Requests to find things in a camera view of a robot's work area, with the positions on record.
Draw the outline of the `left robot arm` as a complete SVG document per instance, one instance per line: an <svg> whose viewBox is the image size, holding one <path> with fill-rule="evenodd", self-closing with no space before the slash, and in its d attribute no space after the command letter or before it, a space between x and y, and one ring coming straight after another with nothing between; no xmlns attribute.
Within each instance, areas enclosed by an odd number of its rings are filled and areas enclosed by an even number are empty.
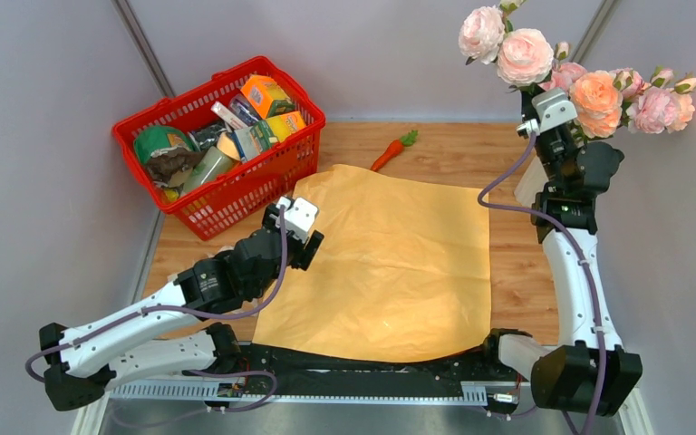
<svg viewBox="0 0 696 435"><path fill-rule="evenodd" d="M318 207L281 197L261 227L199 260L160 290L104 318L38 332L40 351L25 364L57 411L74 411L124 384L167 372L237 370L241 352L229 320L259 313L281 288L287 268L306 270L324 240L313 229ZM44 359L38 374L33 364Z"/></svg>

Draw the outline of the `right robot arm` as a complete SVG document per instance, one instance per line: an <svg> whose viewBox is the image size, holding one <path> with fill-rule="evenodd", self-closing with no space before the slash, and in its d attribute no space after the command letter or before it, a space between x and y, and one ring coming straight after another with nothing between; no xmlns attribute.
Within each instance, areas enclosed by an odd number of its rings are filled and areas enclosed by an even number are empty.
<svg viewBox="0 0 696 435"><path fill-rule="evenodd" d="M528 333L494 330L480 355L483 372L529 381L537 407L602 417L615 415L641 379L643 364L628 353L604 296L597 255L596 199L618 171L623 153L603 141L579 145L574 104L558 89L522 91L517 134L529 141L547 177L527 212L550 265L559 312L559 345L549 350Z"/></svg>

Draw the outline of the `orange wrapping paper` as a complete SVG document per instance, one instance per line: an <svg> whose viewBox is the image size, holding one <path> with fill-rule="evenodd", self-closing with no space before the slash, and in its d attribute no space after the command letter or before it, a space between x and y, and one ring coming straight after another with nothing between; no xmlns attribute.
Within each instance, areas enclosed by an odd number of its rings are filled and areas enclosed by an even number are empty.
<svg viewBox="0 0 696 435"><path fill-rule="evenodd" d="M480 345L491 324L489 215L479 191L335 165L301 179L324 241L288 270L253 341L414 363Z"/></svg>

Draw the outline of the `pale pink rose stem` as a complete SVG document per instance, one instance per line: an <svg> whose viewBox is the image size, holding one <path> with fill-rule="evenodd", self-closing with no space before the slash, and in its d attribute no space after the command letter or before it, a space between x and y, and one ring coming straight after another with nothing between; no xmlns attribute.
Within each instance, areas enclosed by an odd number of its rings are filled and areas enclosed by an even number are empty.
<svg viewBox="0 0 696 435"><path fill-rule="evenodd" d="M467 15L458 33L458 47L466 63L493 66L512 90L546 82L555 62L555 51L541 31L512 26L510 16L523 4L500 1L478 7Z"/></svg>

